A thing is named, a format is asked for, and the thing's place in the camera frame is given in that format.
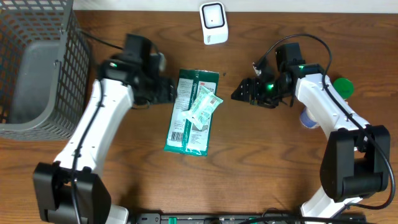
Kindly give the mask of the blue white yogurt cup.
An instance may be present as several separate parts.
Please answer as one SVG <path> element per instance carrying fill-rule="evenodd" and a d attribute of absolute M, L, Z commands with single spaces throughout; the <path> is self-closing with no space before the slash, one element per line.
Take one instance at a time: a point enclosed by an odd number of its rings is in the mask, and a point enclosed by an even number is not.
<path fill-rule="evenodd" d="M 309 129 L 316 129 L 320 126 L 307 107 L 300 114 L 300 122 L 304 127 Z"/>

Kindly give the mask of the green lid jar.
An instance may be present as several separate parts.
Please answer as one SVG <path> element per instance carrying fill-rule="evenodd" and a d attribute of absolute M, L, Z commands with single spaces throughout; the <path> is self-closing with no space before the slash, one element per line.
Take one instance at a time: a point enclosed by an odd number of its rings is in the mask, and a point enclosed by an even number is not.
<path fill-rule="evenodd" d="M 344 100 L 350 98 L 354 93 L 354 85 L 347 78 L 337 78 L 333 82 L 333 87 Z"/>

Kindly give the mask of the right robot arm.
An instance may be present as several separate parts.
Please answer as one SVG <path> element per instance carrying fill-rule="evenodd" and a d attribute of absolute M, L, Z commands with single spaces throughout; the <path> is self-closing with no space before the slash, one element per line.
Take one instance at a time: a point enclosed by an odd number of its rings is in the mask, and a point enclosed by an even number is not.
<path fill-rule="evenodd" d="M 385 126 L 372 126 L 348 106 L 325 70 L 307 63 L 298 43 L 276 48 L 279 76 L 268 72 L 267 59 L 254 65 L 256 78 L 242 80 L 231 99 L 274 109 L 291 97 L 305 105 L 328 140 L 320 168 L 321 187 L 305 202 L 305 217 L 332 218 L 349 207 L 373 209 L 361 200 L 390 188 L 386 208 L 394 198 L 395 181 L 389 162 L 391 136 Z"/>

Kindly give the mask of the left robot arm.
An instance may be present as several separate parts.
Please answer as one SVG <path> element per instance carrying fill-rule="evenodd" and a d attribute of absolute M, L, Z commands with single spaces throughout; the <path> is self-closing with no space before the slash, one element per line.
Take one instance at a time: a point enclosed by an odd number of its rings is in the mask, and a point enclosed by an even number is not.
<path fill-rule="evenodd" d="M 126 113 L 173 103 L 175 82 L 160 75 L 165 57 L 148 38 L 127 34 L 121 53 L 98 65 L 88 105 L 73 136 L 33 173 L 40 219 L 47 223 L 127 223 L 101 180 L 110 145 Z"/>

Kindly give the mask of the white teal wipes packet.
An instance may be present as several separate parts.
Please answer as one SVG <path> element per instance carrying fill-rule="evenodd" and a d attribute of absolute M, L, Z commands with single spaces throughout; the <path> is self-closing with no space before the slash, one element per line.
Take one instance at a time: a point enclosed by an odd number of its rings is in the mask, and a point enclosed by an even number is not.
<path fill-rule="evenodd" d="M 188 111 L 183 111 L 182 116 L 189 120 L 197 130 L 201 131 L 211 118 L 213 112 L 222 104 L 223 100 L 216 96 L 205 86 L 200 86 L 197 97 Z"/>

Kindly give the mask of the green white glove package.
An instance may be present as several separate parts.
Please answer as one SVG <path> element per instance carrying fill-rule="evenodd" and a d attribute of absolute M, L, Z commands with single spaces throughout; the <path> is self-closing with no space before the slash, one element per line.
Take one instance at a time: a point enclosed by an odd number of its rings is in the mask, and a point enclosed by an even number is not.
<path fill-rule="evenodd" d="M 217 92 L 219 73 L 206 70 L 179 71 L 177 98 L 174 103 L 169 130 L 164 150 L 191 156 L 207 156 L 210 141 L 212 116 L 208 118 L 199 130 L 189 120 L 182 116 L 183 111 L 192 107 L 197 97 L 199 87 L 205 86 L 213 93 Z"/>

